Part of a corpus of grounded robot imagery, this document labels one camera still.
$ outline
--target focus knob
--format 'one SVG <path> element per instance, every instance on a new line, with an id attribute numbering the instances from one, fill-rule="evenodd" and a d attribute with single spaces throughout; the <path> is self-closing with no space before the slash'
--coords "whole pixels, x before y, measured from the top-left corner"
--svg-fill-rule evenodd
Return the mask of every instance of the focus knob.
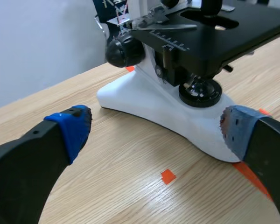
<path id="1" fill-rule="evenodd" d="M 168 8 L 173 8 L 178 2 L 179 0 L 161 0 L 161 3 Z"/>
<path id="2" fill-rule="evenodd" d="M 141 41 L 126 33 L 108 44 L 105 57 L 111 65 L 124 68 L 143 61 L 145 51 Z"/>

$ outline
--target orange piece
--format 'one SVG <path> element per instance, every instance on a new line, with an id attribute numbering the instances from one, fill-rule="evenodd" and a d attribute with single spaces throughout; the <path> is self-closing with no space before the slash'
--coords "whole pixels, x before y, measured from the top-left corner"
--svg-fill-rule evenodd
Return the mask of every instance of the orange piece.
<path id="1" fill-rule="evenodd" d="M 239 162 L 239 163 L 233 164 L 233 166 L 240 173 L 242 173 L 245 176 L 245 178 L 247 178 L 249 181 L 251 181 L 251 183 L 256 188 L 258 188 L 262 193 L 264 193 L 272 201 L 272 198 L 269 195 L 269 193 L 267 192 L 265 186 L 260 182 L 258 177 L 253 173 L 252 170 L 250 170 L 250 168 L 246 164 L 244 164 L 243 162 Z"/>
<path id="2" fill-rule="evenodd" d="M 171 183 L 176 178 L 176 176 L 171 172 L 170 169 L 166 169 L 164 172 L 161 173 L 161 175 L 162 180 L 165 184 Z"/>
<path id="3" fill-rule="evenodd" d="M 270 115 L 270 113 L 264 109 L 259 109 L 259 112 L 265 114 L 265 115 Z"/>
<path id="4" fill-rule="evenodd" d="M 131 66 L 131 67 L 126 67 L 126 70 L 128 70 L 129 72 L 131 72 L 131 71 L 134 71 L 135 68 L 134 68 L 133 66 Z"/>

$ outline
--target microscope stage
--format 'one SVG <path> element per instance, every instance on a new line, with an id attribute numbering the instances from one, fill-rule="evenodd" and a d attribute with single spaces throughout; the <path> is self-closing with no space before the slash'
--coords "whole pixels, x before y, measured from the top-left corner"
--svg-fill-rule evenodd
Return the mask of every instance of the microscope stage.
<path id="1" fill-rule="evenodd" d="M 228 63 L 280 36 L 280 9 L 238 1 L 228 5 L 235 10 L 213 18 L 193 8 L 167 15 L 166 25 L 196 24 L 197 29 L 134 30 L 132 35 L 159 53 L 165 46 L 175 49 L 171 56 L 175 65 L 213 78 Z"/>

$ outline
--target microscope base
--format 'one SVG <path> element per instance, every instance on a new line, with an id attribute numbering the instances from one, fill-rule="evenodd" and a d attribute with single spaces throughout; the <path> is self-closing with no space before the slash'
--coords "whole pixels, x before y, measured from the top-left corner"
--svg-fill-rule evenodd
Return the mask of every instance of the microscope base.
<path id="1" fill-rule="evenodd" d="M 239 162 L 227 148 L 220 130 L 223 110 L 234 105 L 228 96 L 222 94 L 212 107 L 191 107 L 180 100 L 178 86 L 165 89 L 138 73 L 132 71 L 102 87 L 97 93 L 101 107 L 150 120 L 184 136 L 218 160 Z"/>

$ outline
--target wood grain surface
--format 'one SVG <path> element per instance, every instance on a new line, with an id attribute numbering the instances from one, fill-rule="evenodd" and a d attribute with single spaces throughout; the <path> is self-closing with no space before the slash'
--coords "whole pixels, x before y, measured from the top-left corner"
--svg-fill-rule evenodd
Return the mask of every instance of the wood grain surface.
<path id="1" fill-rule="evenodd" d="M 224 91 L 280 120 L 280 39 L 232 66 L 216 76 Z M 41 224 L 280 223 L 274 204 L 232 165 L 170 130 L 100 108 L 97 90 L 124 74 L 104 64 L 0 108 L 0 144 L 51 113 L 77 104 L 92 109 L 89 140 L 54 186 Z M 167 168 L 176 175 L 169 185 L 161 180 Z"/>

